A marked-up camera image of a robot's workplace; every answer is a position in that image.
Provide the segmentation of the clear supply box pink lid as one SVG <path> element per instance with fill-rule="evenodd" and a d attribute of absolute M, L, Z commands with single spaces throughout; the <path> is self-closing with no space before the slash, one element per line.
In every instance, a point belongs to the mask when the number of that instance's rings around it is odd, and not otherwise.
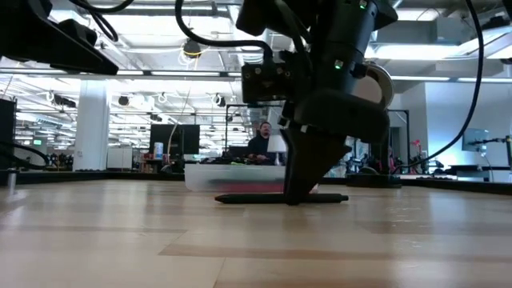
<path fill-rule="evenodd" d="M 186 164 L 185 184 L 192 191 L 223 193 L 282 192 L 284 166 Z"/>

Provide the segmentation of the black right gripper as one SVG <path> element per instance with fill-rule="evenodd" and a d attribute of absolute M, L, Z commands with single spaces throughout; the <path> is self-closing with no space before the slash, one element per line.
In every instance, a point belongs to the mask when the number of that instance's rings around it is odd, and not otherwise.
<path fill-rule="evenodd" d="M 340 203 L 342 194 L 313 194 L 324 175 L 350 152 L 346 136 L 380 143 L 389 132 L 390 120 L 379 103 L 332 89 L 320 89 L 303 98 L 286 100 L 281 131 L 287 144 L 283 187 L 284 203 Z"/>

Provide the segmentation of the black monitor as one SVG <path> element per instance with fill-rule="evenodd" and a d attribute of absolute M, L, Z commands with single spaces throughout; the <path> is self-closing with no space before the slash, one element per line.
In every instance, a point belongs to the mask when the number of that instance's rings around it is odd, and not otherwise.
<path fill-rule="evenodd" d="M 170 152 L 174 154 L 199 154 L 200 125 L 153 124 L 150 127 L 150 152 L 154 152 L 154 144 L 163 144 L 163 153 L 167 153 L 168 143 Z"/>

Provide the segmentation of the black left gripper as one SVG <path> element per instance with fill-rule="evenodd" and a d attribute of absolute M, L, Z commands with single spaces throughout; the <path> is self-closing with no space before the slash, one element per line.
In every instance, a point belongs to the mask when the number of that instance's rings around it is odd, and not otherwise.
<path fill-rule="evenodd" d="M 94 46 L 50 23 L 50 0 L 0 0 L 0 56 L 41 61 L 62 70 L 116 75 L 118 66 Z"/>

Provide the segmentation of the wall monitor on arm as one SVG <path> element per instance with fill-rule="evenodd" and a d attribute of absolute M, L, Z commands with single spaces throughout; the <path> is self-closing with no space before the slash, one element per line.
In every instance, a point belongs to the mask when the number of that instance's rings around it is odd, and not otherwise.
<path fill-rule="evenodd" d="M 467 128 L 462 136 L 462 150 L 468 152 L 486 152 L 486 141 L 489 131 L 484 129 Z"/>

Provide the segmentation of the white cabinet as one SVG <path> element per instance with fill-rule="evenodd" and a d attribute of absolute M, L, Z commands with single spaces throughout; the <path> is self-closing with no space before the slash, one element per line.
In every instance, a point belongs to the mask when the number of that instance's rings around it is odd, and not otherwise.
<path fill-rule="evenodd" d="M 133 162 L 133 149 L 110 147 L 107 152 L 107 169 L 131 169 Z"/>

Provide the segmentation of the black ceiling dome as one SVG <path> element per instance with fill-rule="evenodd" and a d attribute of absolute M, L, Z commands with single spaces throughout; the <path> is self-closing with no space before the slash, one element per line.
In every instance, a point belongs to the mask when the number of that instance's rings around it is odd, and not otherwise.
<path fill-rule="evenodd" d="M 202 54 L 202 49 L 196 41 L 187 39 L 183 45 L 182 52 L 188 58 L 199 58 Z"/>

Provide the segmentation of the slim black pen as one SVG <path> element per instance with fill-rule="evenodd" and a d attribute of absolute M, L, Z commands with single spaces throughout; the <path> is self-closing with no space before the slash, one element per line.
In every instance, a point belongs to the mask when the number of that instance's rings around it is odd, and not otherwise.
<path fill-rule="evenodd" d="M 222 194 L 215 200 L 223 204 L 287 204 L 296 206 L 301 203 L 340 203 L 348 201 L 349 197 L 342 194 L 308 194 L 297 200 L 284 194 Z"/>

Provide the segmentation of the person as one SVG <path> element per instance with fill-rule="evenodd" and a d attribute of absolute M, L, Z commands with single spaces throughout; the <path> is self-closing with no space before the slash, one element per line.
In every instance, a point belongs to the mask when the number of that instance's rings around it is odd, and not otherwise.
<path fill-rule="evenodd" d="M 273 166 L 276 160 L 276 153 L 268 152 L 268 144 L 271 136 L 271 124 L 262 122 L 256 135 L 249 140 L 247 152 L 248 159 L 258 165 Z"/>

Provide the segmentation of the white column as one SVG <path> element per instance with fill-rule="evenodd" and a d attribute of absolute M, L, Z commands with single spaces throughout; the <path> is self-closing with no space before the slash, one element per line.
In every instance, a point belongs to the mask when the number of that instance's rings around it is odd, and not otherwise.
<path fill-rule="evenodd" d="M 106 81 L 81 80 L 73 170 L 105 170 L 111 95 Z"/>

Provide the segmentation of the white table lamp shade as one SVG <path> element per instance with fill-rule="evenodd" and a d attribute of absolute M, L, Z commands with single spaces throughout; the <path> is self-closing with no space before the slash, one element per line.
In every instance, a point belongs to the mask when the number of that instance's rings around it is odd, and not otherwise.
<path fill-rule="evenodd" d="M 267 152 L 274 154 L 274 164 L 282 166 L 284 164 L 284 157 L 286 156 L 287 146 L 280 134 L 272 134 L 269 136 Z"/>

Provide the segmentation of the black metal table frame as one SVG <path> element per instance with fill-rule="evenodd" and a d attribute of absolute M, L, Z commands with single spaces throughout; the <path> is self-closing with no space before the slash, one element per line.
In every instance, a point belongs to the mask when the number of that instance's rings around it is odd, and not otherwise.
<path fill-rule="evenodd" d="M 144 174 L 111 171 L 87 172 L 23 172 L 17 173 L 17 184 L 43 184 L 57 182 L 80 182 L 93 180 L 144 180 L 185 182 L 183 174 Z M 282 179 L 271 180 L 215 180 L 221 191 L 233 192 L 278 192 L 282 191 Z M 393 189 L 404 186 L 417 186 L 441 190 L 459 190 L 483 194 L 512 196 L 512 184 L 491 182 L 461 182 L 444 178 L 397 179 L 391 183 Z"/>

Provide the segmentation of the black cabinet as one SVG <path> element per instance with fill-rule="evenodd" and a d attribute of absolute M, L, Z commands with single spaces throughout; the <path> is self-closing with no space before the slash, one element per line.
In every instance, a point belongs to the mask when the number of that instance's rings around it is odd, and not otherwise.
<path fill-rule="evenodd" d="M 2 143 L 12 143 L 14 140 L 15 110 L 15 102 L 0 99 L 0 152 L 7 152 L 8 155 L 14 154 L 14 148 Z"/>

